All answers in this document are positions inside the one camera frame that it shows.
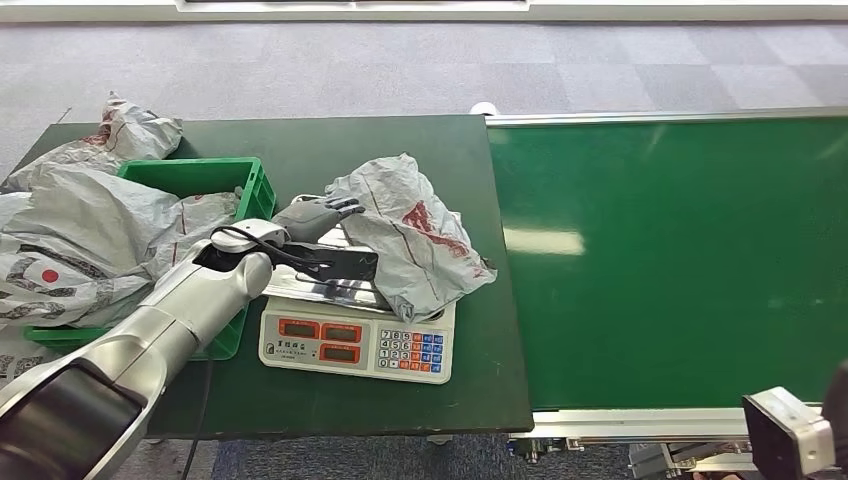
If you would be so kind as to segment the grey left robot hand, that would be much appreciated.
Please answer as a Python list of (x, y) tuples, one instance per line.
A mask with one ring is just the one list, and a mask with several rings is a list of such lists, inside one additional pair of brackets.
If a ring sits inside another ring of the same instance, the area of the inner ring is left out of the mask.
[(285, 229), (291, 242), (316, 243), (342, 220), (365, 212), (355, 198), (316, 197), (294, 202), (271, 219)]

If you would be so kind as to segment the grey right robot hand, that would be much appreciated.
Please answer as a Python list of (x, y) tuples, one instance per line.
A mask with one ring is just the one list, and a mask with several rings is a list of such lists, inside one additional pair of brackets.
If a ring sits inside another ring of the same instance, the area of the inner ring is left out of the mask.
[(829, 422), (836, 464), (847, 469), (847, 360), (835, 370), (822, 402), (822, 416)]

